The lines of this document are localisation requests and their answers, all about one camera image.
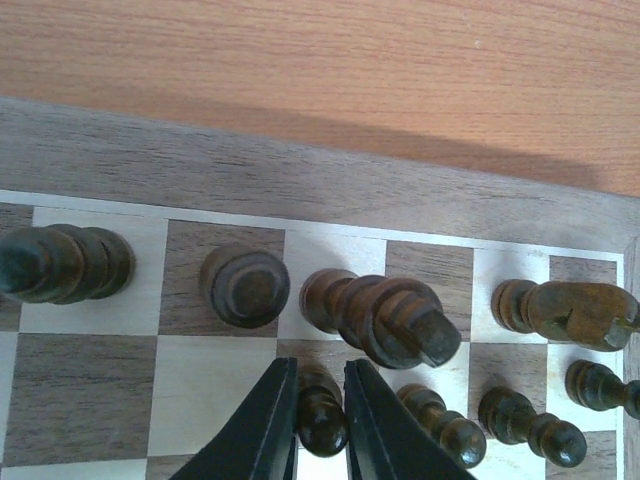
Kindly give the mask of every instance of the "chess piece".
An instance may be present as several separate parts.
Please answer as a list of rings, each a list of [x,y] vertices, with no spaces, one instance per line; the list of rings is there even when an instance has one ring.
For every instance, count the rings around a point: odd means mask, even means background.
[[[524,395],[506,387],[492,388],[482,397],[478,418],[498,441],[528,442],[533,453],[560,467],[580,465],[587,454],[587,442],[575,425],[550,413],[536,414]]]
[[[443,314],[440,299],[418,280],[320,270],[303,285],[300,310],[312,325],[340,333],[386,368],[422,362],[437,367],[460,346],[460,332]]]
[[[19,302],[105,298],[122,290],[134,269],[127,242],[102,228],[27,227],[0,240],[0,292]]]
[[[300,443],[318,457],[332,457],[347,444],[340,388],[320,367],[303,366],[298,372],[296,429]]]
[[[508,330],[604,352],[623,349],[640,330],[638,301],[604,283],[507,280],[494,291],[491,310]]]
[[[578,360],[567,370],[565,386],[569,398],[578,405],[598,412],[623,406],[640,420],[640,380],[624,384],[608,367]]]
[[[289,297],[289,273],[269,252],[242,245],[212,251],[200,269],[200,290],[216,314],[241,328],[275,320]]]
[[[471,420],[447,410],[440,395],[415,383],[405,385],[397,395],[427,434],[458,465],[469,469],[483,460],[487,451],[484,433]]]

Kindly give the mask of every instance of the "wooden chessboard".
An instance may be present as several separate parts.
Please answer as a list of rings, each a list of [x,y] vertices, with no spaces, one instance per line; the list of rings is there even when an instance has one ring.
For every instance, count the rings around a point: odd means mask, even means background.
[[[441,368],[380,369],[394,389],[423,382],[476,420],[482,393],[506,384],[585,433],[588,457],[571,470],[489,440],[478,479],[640,475],[638,422],[579,407],[563,387],[577,358],[640,378],[640,342],[592,352],[503,330],[489,308],[507,278],[640,295],[640,199],[6,98],[0,166],[0,234],[101,226],[138,262],[128,289],[105,300],[0,300],[2,480],[167,479],[277,356],[315,359],[342,382],[362,352],[297,306],[304,280],[326,267],[423,280],[462,332]],[[230,327],[199,296],[204,257],[230,242],[286,263],[292,294],[276,322]],[[298,478],[346,478],[345,457],[301,450]]]

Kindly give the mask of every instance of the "wooden table surface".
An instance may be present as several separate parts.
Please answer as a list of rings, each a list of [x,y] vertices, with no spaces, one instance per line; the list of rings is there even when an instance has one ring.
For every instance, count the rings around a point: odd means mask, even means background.
[[[638,32],[637,0],[0,0],[0,95],[640,196]]]

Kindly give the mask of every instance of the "white square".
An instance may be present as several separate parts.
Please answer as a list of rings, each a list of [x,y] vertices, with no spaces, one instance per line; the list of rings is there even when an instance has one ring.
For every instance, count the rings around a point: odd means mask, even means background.
[[[470,344],[462,342],[451,360],[438,368],[418,365],[409,370],[380,368],[380,376],[394,392],[409,383],[419,383],[442,397],[447,410],[467,415]]]
[[[347,480],[347,448],[330,458],[320,458],[304,448],[298,449],[297,480]]]
[[[300,313],[299,295],[304,282],[323,268],[344,268],[357,275],[384,275],[386,240],[328,235],[287,230],[284,237],[284,263],[291,278],[291,295],[278,320],[278,338],[299,340],[337,340]]]
[[[54,208],[34,209],[34,226],[54,223],[101,227],[120,234],[136,256],[136,270],[131,283],[109,298],[71,305],[24,304],[20,331],[157,335],[168,221]]]
[[[477,480],[542,480],[546,475],[546,460],[535,455],[526,442],[505,445],[488,438],[484,460],[469,473]]]
[[[616,411],[596,412],[582,407],[569,398],[565,388],[565,375],[575,360],[589,360],[609,367],[622,376],[622,352],[596,352],[571,344],[549,344],[547,347],[547,411],[558,418],[573,423],[583,432],[615,430]]]
[[[2,480],[145,480],[147,460],[66,463],[3,468]]]
[[[504,280],[549,281],[549,256],[538,250],[511,252],[476,249],[473,255],[471,341],[474,343],[548,343],[537,333],[522,334],[501,327],[491,313],[491,296]]]
[[[275,358],[275,338],[159,336],[149,456],[200,451]]]
[[[7,433],[17,345],[17,333],[0,332],[0,456],[4,455],[4,438]]]

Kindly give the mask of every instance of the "brown square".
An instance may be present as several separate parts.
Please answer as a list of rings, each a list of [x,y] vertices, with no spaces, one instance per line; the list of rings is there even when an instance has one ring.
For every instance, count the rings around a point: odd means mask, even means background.
[[[422,243],[389,242],[387,275],[412,277],[436,292],[444,313],[469,341],[473,289],[473,249]]]
[[[344,390],[344,367],[348,360],[367,359],[365,353],[339,340],[278,340],[277,357],[296,357],[298,366],[320,365]]]
[[[594,282],[616,285],[617,264],[606,260],[549,257],[549,279],[559,282]]]
[[[542,413],[547,399],[547,345],[472,343],[469,352],[469,419],[491,388],[505,386],[527,397]]]
[[[149,457],[145,480],[169,480],[193,455],[171,455],[168,457]]]
[[[0,203],[0,238],[11,230],[31,226],[33,207]],[[20,326],[19,303],[0,298],[0,331],[17,332]]]
[[[20,334],[4,466],[145,458],[156,342]]]
[[[553,480],[616,478],[616,432],[584,432],[584,436],[587,439],[587,456],[584,461],[571,469],[547,462],[546,478]]]
[[[223,322],[200,294],[198,275],[204,259],[222,245],[241,244],[282,259],[284,230],[170,221],[165,257],[160,334],[227,337],[275,337],[278,320],[256,329]]]

